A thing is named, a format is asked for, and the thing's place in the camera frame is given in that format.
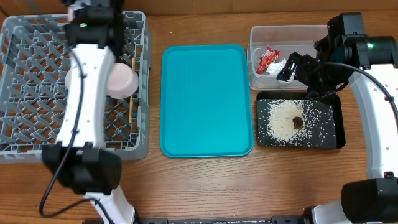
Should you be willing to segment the white napkin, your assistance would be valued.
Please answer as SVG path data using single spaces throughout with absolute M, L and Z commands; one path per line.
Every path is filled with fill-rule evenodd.
M 279 72 L 284 68 L 285 64 L 287 63 L 286 59 L 283 59 L 280 62 L 272 62 L 266 72 L 270 75 L 278 75 Z M 281 84 L 288 84 L 294 80 L 294 76 L 292 75 L 288 81 L 279 80 Z

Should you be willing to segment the red silver snack wrapper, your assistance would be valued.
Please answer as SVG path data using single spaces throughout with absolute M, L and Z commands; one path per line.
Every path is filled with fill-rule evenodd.
M 256 68 L 257 74 L 262 74 L 271 63 L 275 62 L 280 56 L 279 50 L 273 50 L 270 47 L 266 48 L 266 51 L 261 55 L 259 59 L 259 65 Z

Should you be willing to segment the brown food scrap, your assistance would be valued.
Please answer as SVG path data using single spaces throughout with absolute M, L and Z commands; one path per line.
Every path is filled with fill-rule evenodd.
M 299 116 L 296 116 L 292 119 L 294 129 L 301 130 L 304 128 L 303 119 Z

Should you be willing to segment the rice grains pile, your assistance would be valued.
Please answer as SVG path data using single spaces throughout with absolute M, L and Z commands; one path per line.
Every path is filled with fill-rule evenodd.
M 296 116 L 303 119 L 301 130 L 293 127 Z M 312 100 L 260 99 L 257 141 L 261 146 L 336 148 L 332 106 Z

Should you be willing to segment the wooden chopstick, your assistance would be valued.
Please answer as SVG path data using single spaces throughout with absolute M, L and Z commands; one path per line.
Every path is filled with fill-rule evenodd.
M 136 62 L 135 57 L 133 57 L 131 60 L 131 68 L 133 72 L 135 71 L 135 62 Z M 129 99 L 129 124 L 132 123 L 132 107 L 133 107 L 133 95 L 131 95 Z

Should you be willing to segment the small pink plate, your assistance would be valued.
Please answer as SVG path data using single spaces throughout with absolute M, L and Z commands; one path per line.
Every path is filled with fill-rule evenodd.
M 139 87 L 138 74 L 128 65 L 115 63 L 109 76 L 107 94 L 114 99 L 133 95 Z

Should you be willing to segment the grey bowl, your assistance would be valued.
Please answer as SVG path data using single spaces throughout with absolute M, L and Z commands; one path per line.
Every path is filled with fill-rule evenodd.
M 72 80 L 72 71 L 69 70 L 65 76 L 65 88 L 69 91 Z

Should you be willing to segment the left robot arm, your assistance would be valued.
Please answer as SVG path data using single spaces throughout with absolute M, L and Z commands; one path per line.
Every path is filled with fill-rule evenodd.
M 83 199 L 57 211 L 57 216 L 90 202 L 103 223 L 134 223 L 136 211 L 120 186 L 121 158 L 106 150 L 104 109 L 109 76 L 125 44 L 123 1 L 64 1 L 73 20 L 64 25 L 70 56 L 67 105 L 55 144 L 42 150 L 53 177 L 42 196 L 39 213 L 55 182 Z

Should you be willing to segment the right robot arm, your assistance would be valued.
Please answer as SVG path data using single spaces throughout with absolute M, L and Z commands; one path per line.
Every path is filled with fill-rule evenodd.
M 305 223 L 395 223 L 397 221 L 397 42 L 365 33 L 360 13 L 328 21 L 315 42 L 317 56 L 292 53 L 278 80 L 298 80 L 307 96 L 322 101 L 349 86 L 363 124 L 366 179 L 347 183 L 338 200 L 307 208 Z

